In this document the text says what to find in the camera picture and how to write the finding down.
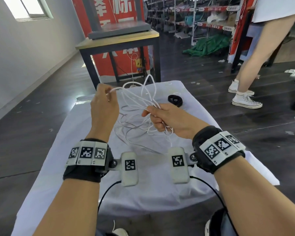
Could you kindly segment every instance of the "window sill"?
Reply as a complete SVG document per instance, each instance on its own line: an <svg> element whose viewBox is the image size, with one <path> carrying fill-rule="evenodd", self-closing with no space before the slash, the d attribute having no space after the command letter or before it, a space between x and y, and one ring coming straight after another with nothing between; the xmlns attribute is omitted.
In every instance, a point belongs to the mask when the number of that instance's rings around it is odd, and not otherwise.
<svg viewBox="0 0 295 236"><path fill-rule="evenodd" d="M37 21L37 20L49 20L50 17L34 17L34 18L19 18L16 19L17 22L26 22L26 21Z"/></svg>

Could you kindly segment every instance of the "white wall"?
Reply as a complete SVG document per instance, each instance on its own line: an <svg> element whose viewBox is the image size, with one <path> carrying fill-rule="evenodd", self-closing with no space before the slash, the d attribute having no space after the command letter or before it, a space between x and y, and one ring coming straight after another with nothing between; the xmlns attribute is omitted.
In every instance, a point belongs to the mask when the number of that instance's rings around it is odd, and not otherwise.
<svg viewBox="0 0 295 236"><path fill-rule="evenodd" d="M71 0L46 0L53 19L17 22L0 0L0 109L75 51L84 39Z"/></svg>

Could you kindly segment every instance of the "white sock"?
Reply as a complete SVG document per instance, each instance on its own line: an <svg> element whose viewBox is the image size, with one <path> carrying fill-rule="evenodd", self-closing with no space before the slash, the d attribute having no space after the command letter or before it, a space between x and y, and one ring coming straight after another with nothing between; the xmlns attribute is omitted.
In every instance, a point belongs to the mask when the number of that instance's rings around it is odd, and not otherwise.
<svg viewBox="0 0 295 236"><path fill-rule="evenodd" d="M237 91L236 94L237 95L244 95L245 93L242 93L242 92Z"/></svg>

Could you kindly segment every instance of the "window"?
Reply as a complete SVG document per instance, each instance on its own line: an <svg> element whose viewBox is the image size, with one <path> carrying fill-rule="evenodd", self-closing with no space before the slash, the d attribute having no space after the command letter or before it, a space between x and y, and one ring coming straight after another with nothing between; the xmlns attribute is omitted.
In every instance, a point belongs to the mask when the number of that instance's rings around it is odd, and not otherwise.
<svg viewBox="0 0 295 236"><path fill-rule="evenodd" d="M42 0L4 0L18 21L48 18Z"/></svg>

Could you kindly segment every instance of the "person's left hand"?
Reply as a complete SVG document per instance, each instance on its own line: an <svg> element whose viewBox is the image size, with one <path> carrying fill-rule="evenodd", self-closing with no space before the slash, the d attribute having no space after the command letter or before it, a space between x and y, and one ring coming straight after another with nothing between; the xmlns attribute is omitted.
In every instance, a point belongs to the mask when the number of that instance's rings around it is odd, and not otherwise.
<svg viewBox="0 0 295 236"><path fill-rule="evenodd" d="M116 91L110 93L112 89L113 87L106 84L97 85L96 94L90 103L92 128L86 138L108 142L119 115L117 94Z"/></svg>

